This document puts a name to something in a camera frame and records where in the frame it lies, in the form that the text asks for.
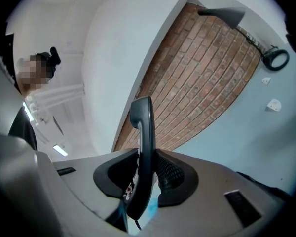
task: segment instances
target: black rectangular slot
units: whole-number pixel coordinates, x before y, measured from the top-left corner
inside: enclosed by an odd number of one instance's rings
[[[74,168],[62,168],[62,169],[58,169],[57,172],[60,176],[63,176],[63,175],[67,175],[69,173],[73,173],[75,172],[76,170]]]
[[[251,225],[253,222],[261,218],[261,215],[239,191],[229,192],[224,194],[224,196],[244,227]]]

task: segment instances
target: ceiling light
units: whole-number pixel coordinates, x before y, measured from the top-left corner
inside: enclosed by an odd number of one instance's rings
[[[59,153],[61,153],[63,156],[67,156],[68,154],[61,148],[61,147],[59,147],[58,145],[55,145],[55,146],[53,146],[53,148],[57,151],[57,152],[59,152]]]
[[[32,122],[34,120],[34,118],[33,118],[32,114],[25,102],[23,102],[23,106],[24,106],[26,114],[28,115],[28,117],[30,119],[30,122]]]

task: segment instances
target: brick wall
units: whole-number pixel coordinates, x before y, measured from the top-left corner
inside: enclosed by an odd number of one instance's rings
[[[158,148],[173,150],[216,120],[260,60],[240,33],[219,18],[198,16],[199,8],[183,8],[142,81],[138,97],[152,98]],[[138,139],[128,115],[115,150],[136,147]]]

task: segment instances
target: gray lampshade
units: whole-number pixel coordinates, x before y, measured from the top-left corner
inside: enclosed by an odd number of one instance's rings
[[[230,28],[236,28],[246,11],[244,8],[201,9],[200,16],[216,16],[222,19]]]

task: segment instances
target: round black object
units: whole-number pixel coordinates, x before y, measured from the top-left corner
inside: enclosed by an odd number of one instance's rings
[[[286,60],[285,62],[278,66],[278,67],[273,67],[272,66],[272,62],[274,61],[274,59],[281,55],[281,54],[286,54]],[[265,66],[272,70],[272,71],[279,71],[280,69],[284,68],[286,66],[286,64],[288,63],[288,61],[290,60],[290,55],[288,54],[288,52],[286,50],[283,50],[283,49],[280,49],[280,50],[276,50],[274,52],[271,52],[267,55],[265,55],[263,58],[262,58],[262,62],[265,64]]]

